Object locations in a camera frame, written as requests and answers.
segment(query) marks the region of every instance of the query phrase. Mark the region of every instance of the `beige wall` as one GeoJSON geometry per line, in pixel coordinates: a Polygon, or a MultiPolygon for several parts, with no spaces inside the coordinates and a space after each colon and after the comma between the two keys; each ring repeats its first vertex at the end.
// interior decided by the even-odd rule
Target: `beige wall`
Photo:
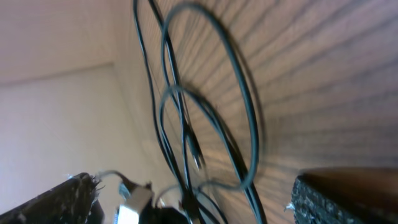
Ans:
{"type": "MultiPolygon", "coordinates": [[[[171,184],[137,129],[112,65],[0,87],[0,213],[80,172],[117,169],[155,190],[171,184]]],[[[107,223],[118,182],[106,179],[99,196],[107,223]]]]}

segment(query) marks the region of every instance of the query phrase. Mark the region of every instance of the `wood grain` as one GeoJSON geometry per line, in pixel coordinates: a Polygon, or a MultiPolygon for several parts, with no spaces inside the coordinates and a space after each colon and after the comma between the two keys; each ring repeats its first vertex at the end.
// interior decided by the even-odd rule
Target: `wood grain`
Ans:
{"type": "MultiPolygon", "coordinates": [[[[262,136],[255,183],[269,223],[293,223],[284,212],[292,184],[303,169],[397,168],[398,2],[362,0],[200,1],[228,28],[249,67],[257,92],[262,136]]],[[[165,15],[178,1],[161,1],[165,15]]],[[[142,139],[155,142],[146,72],[129,1],[114,3],[116,68],[142,139]]],[[[147,2],[140,23],[154,74],[156,98],[164,90],[160,30],[147,2]]],[[[245,160],[250,135],[241,93],[219,37],[195,12],[186,11],[169,29],[182,82],[199,90],[232,130],[245,160]]],[[[187,99],[207,172],[236,181],[224,146],[187,99]]],[[[166,127],[179,150],[179,121],[172,104],[166,127]]],[[[242,193],[216,190],[231,223],[254,223],[242,193]]]]}
{"type": "Polygon", "coordinates": [[[108,0],[0,1],[0,84],[114,60],[108,0]]]}

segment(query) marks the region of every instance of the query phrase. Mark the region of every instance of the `textured black surface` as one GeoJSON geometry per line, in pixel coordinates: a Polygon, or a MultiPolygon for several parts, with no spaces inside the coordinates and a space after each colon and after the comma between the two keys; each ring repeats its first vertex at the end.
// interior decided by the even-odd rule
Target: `textured black surface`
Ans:
{"type": "Polygon", "coordinates": [[[356,202],[339,197],[332,190],[320,188],[316,180],[304,175],[295,180],[292,204],[295,222],[298,224],[396,223],[375,215],[356,202]]]}
{"type": "Polygon", "coordinates": [[[96,201],[97,184],[89,174],[78,174],[0,215],[0,224],[101,223],[103,212],[96,201]]]}

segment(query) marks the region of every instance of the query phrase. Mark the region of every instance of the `wire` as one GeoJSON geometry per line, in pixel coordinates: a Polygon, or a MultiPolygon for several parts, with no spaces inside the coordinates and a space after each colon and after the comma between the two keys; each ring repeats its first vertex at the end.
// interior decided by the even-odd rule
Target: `wire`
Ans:
{"type": "MultiPolygon", "coordinates": [[[[144,41],[142,38],[142,33],[141,33],[141,28],[139,25],[139,20],[138,20],[138,13],[137,13],[137,0],[134,0],[133,2],[133,13],[134,13],[134,23],[136,25],[136,30],[137,30],[137,35],[139,38],[139,43],[141,46],[142,54],[144,57],[144,63],[146,66],[146,71],[147,71],[147,77],[149,81],[149,88],[150,88],[150,95],[151,95],[151,102],[152,102],[152,117],[154,120],[154,126],[155,126],[155,132],[157,136],[157,140],[160,146],[160,149],[167,161],[167,164],[177,178],[178,186],[180,187],[180,190],[183,195],[183,199],[189,197],[191,194],[194,192],[201,192],[201,188],[206,186],[206,185],[214,185],[215,187],[221,187],[222,189],[226,190],[243,190],[245,193],[248,202],[253,210],[254,216],[257,220],[258,223],[266,223],[266,216],[264,213],[264,209],[262,207],[261,201],[259,199],[258,193],[256,191],[256,188],[254,187],[253,184],[253,179],[256,175],[257,172],[257,166],[259,162],[259,135],[258,135],[258,128],[257,128],[257,121],[256,121],[256,114],[254,111],[253,107],[253,102],[251,99],[250,91],[248,88],[248,85],[245,81],[243,70],[241,68],[241,65],[239,63],[239,60],[236,56],[236,53],[233,49],[233,45],[231,42],[231,37],[229,36],[227,30],[221,25],[221,23],[218,21],[218,19],[207,9],[205,9],[202,5],[195,3],[195,2],[182,2],[178,5],[176,5],[171,11],[167,14],[167,17],[165,21],[163,21],[163,18],[160,14],[160,11],[155,4],[154,0],[149,0],[149,4],[152,8],[152,12],[155,15],[155,18],[157,19],[157,22],[159,24],[159,27],[162,31],[162,43],[161,43],[161,60],[162,60],[162,71],[165,79],[165,84],[166,84],[166,90],[162,95],[162,99],[160,101],[160,106],[159,106],[159,124],[160,124],[160,131],[159,131],[159,126],[157,122],[157,116],[156,116],[156,105],[155,105],[155,97],[154,97],[154,88],[152,84],[152,75],[150,73],[149,69],[149,64],[148,64],[148,59],[147,59],[147,53],[144,45],[144,41]],[[218,112],[212,107],[212,105],[201,95],[198,93],[195,93],[185,87],[180,83],[180,77],[178,74],[178,68],[177,68],[177,62],[175,59],[174,55],[174,50],[172,47],[171,39],[169,37],[168,33],[168,28],[170,21],[181,11],[186,10],[186,9],[191,9],[193,11],[198,12],[202,16],[204,16],[213,26],[214,30],[218,33],[225,49],[228,54],[228,57],[231,61],[231,64],[233,66],[234,73],[236,75],[236,78],[238,80],[238,84],[243,96],[244,100],[244,106],[246,109],[246,114],[248,117],[248,122],[249,122],[249,128],[250,128],[250,135],[251,135],[251,163],[249,170],[247,169],[243,157],[240,154],[240,151],[237,147],[236,142],[234,141],[234,138],[229,131],[227,125],[225,122],[221,119],[221,116],[218,114],[218,112]],[[167,69],[165,65],[165,48],[167,49],[167,55],[169,57],[170,61],[170,67],[171,67],[171,72],[174,80],[174,84],[171,85],[169,81],[169,77],[167,74],[167,69]],[[191,124],[189,122],[189,116],[188,116],[188,111],[186,109],[186,105],[184,103],[184,96],[187,95],[189,96],[193,102],[201,109],[201,111],[204,113],[206,118],[209,120],[210,124],[213,126],[213,128],[216,130],[218,133],[219,137],[221,138],[222,142],[224,143],[229,158],[231,159],[232,165],[234,167],[235,173],[238,176],[239,183],[236,185],[228,185],[224,184],[215,180],[209,180],[206,181],[202,184],[200,184],[199,188],[194,189],[192,187],[191,181],[190,181],[190,174],[189,174],[189,169],[188,169],[188,159],[187,159],[187,139],[190,139],[194,135],[193,131],[188,131],[192,130],[191,124]],[[166,100],[171,97],[172,102],[174,106],[176,107],[178,111],[178,115],[180,117],[180,126],[181,126],[181,146],[182,146],[182,153],[183,153],[183,164],[184,164],[184,174],[185,174],[185,183],[182,179],[180,170],[177,165],[177,161],[175,160],[175,156],[172,150],[172,147],[170,145],[170,142],[167,138],[167,134],[164,129],[164,106],[166,100]]],[[[192,151],[198,151],[200,149],[192,149],[190,145],[190,149],[192,151]]],[[[209,211],[201,205],[197,199],[194,201],[192,204],[196,205],[193,210],[187,211],[190,214],[194,214],[196,211],[203,211],[203,213],[209,217],[209,211]]],[[[198,215],[199,220],[203,220],[200,216],[200,214],[194,214],[198,215]]]]}

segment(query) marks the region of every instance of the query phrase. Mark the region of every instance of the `cord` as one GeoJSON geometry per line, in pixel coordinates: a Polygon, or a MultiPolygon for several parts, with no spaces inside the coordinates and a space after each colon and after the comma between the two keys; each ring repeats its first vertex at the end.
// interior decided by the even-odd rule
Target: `cord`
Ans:
{"type": "Polygon", "coordinates": [[[138,20],[137,0],[134,0],[134,2],[133,2],[134,23],[136,25],[137,35],[139,38],[139,43],[141,46],[142,55],[144,57],[144,63],[145,63],[146,71],[147,71],[147,77],[148,77],[148,81],[149,81],[149,88],[150,88],[150,95],[151,95],[151,102],[152,102],[152,116],[153,116],[153,120],[154,120],[155,133],[157,136],[159,147],[167,161],[167,164],[168,164],[170,170],[172,171],[174,176],[176,176],[178,186],[180,187],[180,190],[183,195],[183,202],[189,201],[191,204],[194,205],[193,207],[191,206],[190,209],[186,209],[186,208],[184,208],[184,209],[187,210],[188,216],[190,216],[190,215],[196,216],[195,218],[198,218],[202,222],[203,219],[197,211],[201,210],[207,216],[209,216],[209,212],[203,205],[201,205],[197,201],[197,199],[195,197],[192,198],[191,196],[193,195],[194,191],[201,192],[201,188],[206,185],[214,185],[216,187],[220,187],[220,188],[226,189],[226,190],[243,190],[248,199],[248,202],[253,210],[253,213],[254,213],[254,216],[255,216],[257,222],[258,223],[266,223],[266,216],[264,213],[264,209],[262,207],[262,204],[259,199],[256,188],[254,187],[254,184],[253,184],[253,179],[254,179],[254,176],[256,175],[257,165],[259,162],[259,136],[258,136],[256,114],[254,111],[250,91],[249,91],[248,85],[245,81],[241,65],[239,64],[239,61],[237,59],[237,56],[235,54],[235,51],[234,51],[232,43],[231,43],[231,37],[229,36],[227,30],[224,29],[224,27],[221,25],[221,23],[217,20],[217,18],[211,12],[209,12],[207,9],[205,9],[202,5],[200,5],[198,3],[182,2],[178,5],[176,5],[168,13],[165,21],[163,21],[163,18],[160,15],[160,12],[159,12],[154,0],[149,0],[149,4],[152,8],[152,12],[154,13],[154,15],[157,19],[160,29],[162,30],[162,45],[161,45],[162,46],[161,47],[161,57],[162,58],[161,59],[162,59],[163,75],[164,75],[164,79],[165,79],[165,83],[166,83],[166,90],[165,90],[164,94],[162,95],[162,99],[161,99],[160,106],[159,106],[160,131],[159,131],[159,126],[158,126],[158,122],[157,122],[157,118],[156,118],[156,109],[155,109],[156,107],[155,107],[155,97],[154,97],[154,88],[153,88],[153,84],[152,84],[152,77],[150,74],[146,48],[144,45],[141,28],[140,28],[139,20],[138,20]],[[243,157],[240,154],[240,151],[234,141],[233,136],[231,135],[228,127],[225,125],[224,121],[221,119],[221,117],[217,113],[217,111],[212,107],[212,105],[204,97],[202,97],[198,93],[195,93],[195,92],[183,87],[183,85],[180,83],[177,62],[175,59],[171,39],[169,37],[168,28],[169,28],[170,21],[179,12],[181,12],[182,10],[186,10],[186,9],[194,10],[194,11],[200,13],[206,19],[208,19],[208,21],[212,24],[215,31],[217,31],[217,33],[227,51],[228,57],[231,61],[231,64],[233,66],[233,70],[235,72],[235,75],[238,80],[239,87],[241,89],[241,93],[243,96],[244,105],[245,105],[245,109],[246,109],[246,113],[247,113],[248,121],[249,121],[249,127],[250,127],[251,163],[250,163],[249,170],[246,168],[246,165],[243,161],[243,157]],[[166,46],[168,57],[170,60],[171,72],[172,72],[172,76],[173,76],[173,80],[174,80],[173,85],[170,84],[170,81],[169,81],[169,78],[167,75],[167,69],[165,66],[165,57],[164,57],[164,53],[165,53],[164,47],[165,46],[166,46]],[[195,136],[195,133],[193,132],[193,129],[190,125],[189,118],[188,118],[188,111],[183,102],[183,96],[185,96],[185,95],[189,96],[193,100],[193,102],[199,107],[199,109],[201,109],[201,111],[205,114],[205,116],[209,120],[210,124],[213,126],[213,128],[216,130],[216,132],[220,136],[222,142],[224,143],[224,145],[227,149],[227,152],[228,152],[231,162],[233,164],[235,173],[238,176],[239,184],[227,185],[227,184],[215,181],[215,180],[209,180],[209,181],[206,181],[206,182],[200,184],[199,188],[197,188],[197,189],[194,189],[192,187],[192,184],[190,181],[189,169],[188,169],[188,160],[187,160],[187,145],[186,145],[187,141],[190,144],[190,149],[192,150],[192,154],[193,154],[194,158],[196,157],[196,155],[200,156],[201,151],[200,151],[199,145],[195,144],[196,136],[195,136]],[[174,106],[176,107],[176,109],[178,111],[178,115],[180,117],[180,126],[181,126],[181,134],[182,134],[181,146],[182,146],[182,153],[183,153],[185,183],[184,183],[181,173],[179,171],[177,161],[175,160],[173,150],[171,148],[170,142],[167,138],[167,135],[166,135],[165,129],[164,129],[164,122],[163,122],[164,121],[164,106],[165,106],[165,102],[168,99],[168,97],[171,97],[172,102],[173,102],[174,106]]]}

